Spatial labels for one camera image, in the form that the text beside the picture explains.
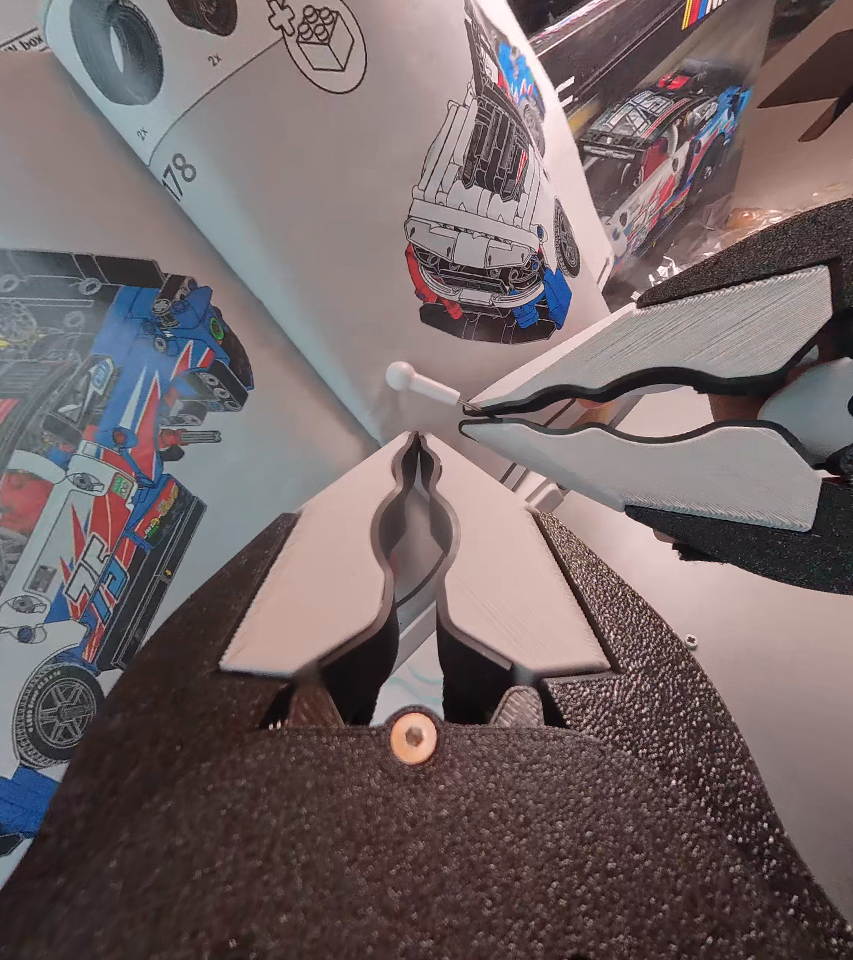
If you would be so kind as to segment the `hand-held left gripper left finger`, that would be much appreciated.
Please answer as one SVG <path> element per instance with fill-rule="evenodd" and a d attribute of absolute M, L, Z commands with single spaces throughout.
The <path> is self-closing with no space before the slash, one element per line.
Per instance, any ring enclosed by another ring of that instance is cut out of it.
<path fill-rule="evenodd" d="M 407 532 L 419 436 L 400 434 L 296 515 L 219 666 L 290 681 L 373 641 L 399 645 L 391 555 Z"/>

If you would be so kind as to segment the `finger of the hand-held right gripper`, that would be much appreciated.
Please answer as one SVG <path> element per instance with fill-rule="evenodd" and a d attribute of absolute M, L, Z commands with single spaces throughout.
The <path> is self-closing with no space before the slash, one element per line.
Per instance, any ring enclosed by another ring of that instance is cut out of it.
<path fill-rule="evenodd" d="M 771 425 L 713 424 L 680 438 L 638 438 L 602 424 L 552 430 L 516 419 L 469 418 L 460 432 L 612 509 L 641 507 L 803 532 L 823 479 Z"/>
<path fill-rule="evenodd" d="M 499 416 L 669 386 L 732 393 L 790 369 L 832 314 L 826 265 L 627 306 L 506 374 L 468 405 Z"/>

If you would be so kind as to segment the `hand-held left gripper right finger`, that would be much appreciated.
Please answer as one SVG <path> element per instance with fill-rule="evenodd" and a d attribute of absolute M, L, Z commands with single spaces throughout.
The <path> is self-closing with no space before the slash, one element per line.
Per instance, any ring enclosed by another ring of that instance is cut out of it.
<path fill-rule="evenodd" d="M 533 683 L 608 671 L 536 511 L 436 436 L 420 434 L 419 445 L 431 533 L 444 555 L 435 604 L 446 677 L 487 668 Z"/>

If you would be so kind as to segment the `white book stand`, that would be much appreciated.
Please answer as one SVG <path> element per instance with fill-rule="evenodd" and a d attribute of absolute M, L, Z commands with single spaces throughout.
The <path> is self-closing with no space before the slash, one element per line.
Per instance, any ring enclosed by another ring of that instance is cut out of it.
<path fill-rule="evenodd" d="M 391 389 L 400 393 L 415 393 L 446 405 L 463 407 L 465 404 L 461 400 L 459 390 L 421 375 L 406 361 L 390 364 L 385 372 L 385 381 Z M 555 412 L 546 424 L 550 426 L 558 420 L 567 421 L 570 417 L 570 411 L 576 404 L 579 404 L 584 411 L 577 416 L 576 420 L 569 422 L 571 426 L 579 427 L 590 424 L 618 426 L 640 400 L 641 396 L 639 394 L 629 393 L 623 398 L 606 403 L 586 400 L 565 401 L 561 409 Z M 568 493 L 566 487 L 529 468 L 524 468 L 517 474 L 516 483 L 511 489 L 528 505 L 547 513 L 554 511 Z"/>

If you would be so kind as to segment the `toy car instruction booklet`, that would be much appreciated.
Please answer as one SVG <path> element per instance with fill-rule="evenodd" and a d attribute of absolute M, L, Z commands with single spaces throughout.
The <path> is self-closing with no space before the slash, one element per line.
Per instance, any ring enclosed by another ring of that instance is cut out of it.
<path fill-rule="evenodd" d="M 505 2 L 43 2 L 0 52 L 0 888 L 105 699 L 277 514 L 605 313 Z"/>

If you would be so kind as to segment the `white desk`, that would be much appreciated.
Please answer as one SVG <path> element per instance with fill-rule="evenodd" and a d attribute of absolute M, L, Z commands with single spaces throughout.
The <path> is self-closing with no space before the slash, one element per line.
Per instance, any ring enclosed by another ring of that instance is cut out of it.
<path fill-rule="evenodd" d="M 557 518 L 662 616 L 740 727 L 787 834 L 853 926 L 853 597 L 683 561 L 571 493 Z"/>

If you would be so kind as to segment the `toy car set box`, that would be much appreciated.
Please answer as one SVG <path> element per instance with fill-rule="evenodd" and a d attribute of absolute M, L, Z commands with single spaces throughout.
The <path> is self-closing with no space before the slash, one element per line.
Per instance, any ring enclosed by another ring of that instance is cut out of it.
<path fill-rule="evenodd" d="M 733 186 L 772 1 L 510 2 L 553 85 L 621 305 L 676 273 Z"/>

